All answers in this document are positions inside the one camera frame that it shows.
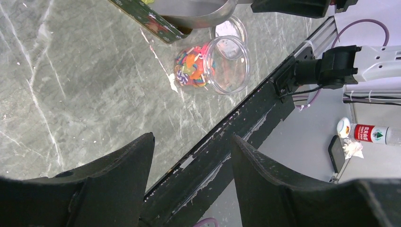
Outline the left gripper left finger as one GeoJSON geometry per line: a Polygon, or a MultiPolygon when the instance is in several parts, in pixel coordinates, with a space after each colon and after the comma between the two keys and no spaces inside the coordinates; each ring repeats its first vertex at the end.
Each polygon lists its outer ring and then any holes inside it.
{"type": "Polygon", "coordinates": [[[136,227],[155,148],[151,132],[52,178],[0,179],[3,227],[136,227]]]}

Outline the black smartphone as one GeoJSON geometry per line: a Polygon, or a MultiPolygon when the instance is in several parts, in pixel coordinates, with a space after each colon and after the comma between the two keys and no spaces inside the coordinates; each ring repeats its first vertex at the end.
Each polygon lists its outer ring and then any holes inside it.
{"type": "Polygon", "coordinates": [[[340,173],[342,167],[345,164],[345,156],[341,143],[341,139],[338,135],[334,135],[328,146],[328,153],[331,159],[331,163],[336,174],[340,173]]]}

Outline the clear plastic cup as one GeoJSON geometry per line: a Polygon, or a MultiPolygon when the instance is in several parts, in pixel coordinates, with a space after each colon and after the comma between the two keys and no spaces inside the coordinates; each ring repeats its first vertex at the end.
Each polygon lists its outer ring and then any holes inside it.
{"type": "Polygon", "coordinates": [[[188,46],[174,60],[174,82],[187,93],[236,94],[250,80],[250,54],[233,35],[188,46]]]}

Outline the candy tin with gummies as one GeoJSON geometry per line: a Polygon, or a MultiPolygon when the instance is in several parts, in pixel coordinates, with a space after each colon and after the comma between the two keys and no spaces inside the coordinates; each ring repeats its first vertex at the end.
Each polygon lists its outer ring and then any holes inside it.
{"type": "Polygon", "coordinates": [[[142,0],[110,0],[110,2],[166,44],[185,39],[192,32],[191,28],[171,24],[142,0]]]}

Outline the crumpled white tissue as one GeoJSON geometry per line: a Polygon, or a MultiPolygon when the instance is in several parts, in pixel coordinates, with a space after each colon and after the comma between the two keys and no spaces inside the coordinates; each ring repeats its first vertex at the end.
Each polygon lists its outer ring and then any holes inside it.
{"type": "Polygon", "coordinates": [[[343,152],[345,159],[350,159],[352,157],[364,158],[363,156],[363,145],[354,139],[345,138],[343,145],[343,152]]]}

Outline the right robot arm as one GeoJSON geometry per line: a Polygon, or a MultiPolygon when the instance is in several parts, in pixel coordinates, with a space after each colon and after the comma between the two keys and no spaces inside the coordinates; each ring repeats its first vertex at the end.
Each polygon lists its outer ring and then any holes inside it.
{"type": "MultiPolygon", "coordinates": [[[[330,5],[337,12],[345,12],[355,0],[252,0],[254,13],[279,12],[302,17],[322,18],[330,5]]],[[[358,84],[376,79],[400,77],[401,47],[389,46],[390,33],[385,24],[374,19],[354,21],[339,31],[334,41],[351,26],[359,23],[374,23],[385,33],[379,46],[333,46],[322,54],[321,59],[297,61],[289,77],[297,85],[316,84],[317,89],[338,89],[347,84],[358,84]]]]}

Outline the metal scoop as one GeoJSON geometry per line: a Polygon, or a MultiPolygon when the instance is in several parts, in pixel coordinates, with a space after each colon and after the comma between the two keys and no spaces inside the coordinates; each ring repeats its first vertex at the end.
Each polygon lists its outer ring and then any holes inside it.
{"type": "Polygon", "coordinates": [[[238,4],[252,3],[252,0],[155,0],[148,6],[175,26],[199,29],[225,22],[238,4]]]}

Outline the clear water bottle red label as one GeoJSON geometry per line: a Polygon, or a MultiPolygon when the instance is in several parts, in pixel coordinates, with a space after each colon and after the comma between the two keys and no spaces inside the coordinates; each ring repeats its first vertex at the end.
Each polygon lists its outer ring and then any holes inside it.
{"type": "Polygon", "coordinates": [[[364,141],[390,146],[401,145],[401,130],[388,126],[375,126],[351,123],[346,117],[337,123],[337,134],[340,138],[364,141]]]}

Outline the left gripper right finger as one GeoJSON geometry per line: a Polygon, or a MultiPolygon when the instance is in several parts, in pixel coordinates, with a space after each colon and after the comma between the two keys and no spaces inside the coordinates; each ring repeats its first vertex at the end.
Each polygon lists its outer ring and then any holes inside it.
{"type": "Polygon", "coordinates": [[[401,181],[335,184],[296,172],[235,135],[231,159],[244,227],[398,227],[401,181]]]}

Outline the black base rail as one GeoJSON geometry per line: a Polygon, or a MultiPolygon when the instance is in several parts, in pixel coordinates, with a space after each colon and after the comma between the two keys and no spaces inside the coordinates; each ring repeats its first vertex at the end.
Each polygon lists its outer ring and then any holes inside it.
{"type": "Polygon", "coordinates": [[[233,209],[221,193],[233,180],[230,141],[233,135],[260,146],[294,110],[290,96],[298,86],[295,64],[311,60],[330,45],[337,29],[329,17],[265,78],[232,112],[198,142],[144,197],[141,227],[191,227],[216,210],[233,209]]]}

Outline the clear round lid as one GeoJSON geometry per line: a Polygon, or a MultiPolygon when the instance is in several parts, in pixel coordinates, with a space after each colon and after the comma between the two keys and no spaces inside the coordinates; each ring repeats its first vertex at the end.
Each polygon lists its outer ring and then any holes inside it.
{"type": "Polygon", "coordinates": [[[216,38],[219,36],[233,35],[238,37],[244,44],[247,44],[248,37],[243,22],[235,15],[232,15],[225,22],[213,26],[210,29],[210,37],[216,38]]]}

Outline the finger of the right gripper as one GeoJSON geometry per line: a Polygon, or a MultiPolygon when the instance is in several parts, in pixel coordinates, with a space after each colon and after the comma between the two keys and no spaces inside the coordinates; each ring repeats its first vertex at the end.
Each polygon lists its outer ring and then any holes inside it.
{"type": "Polygon", "coordinates": [[[301,17],[323,18],[330,0],[254,0],[253,13],[279,12],[301,17]]]}

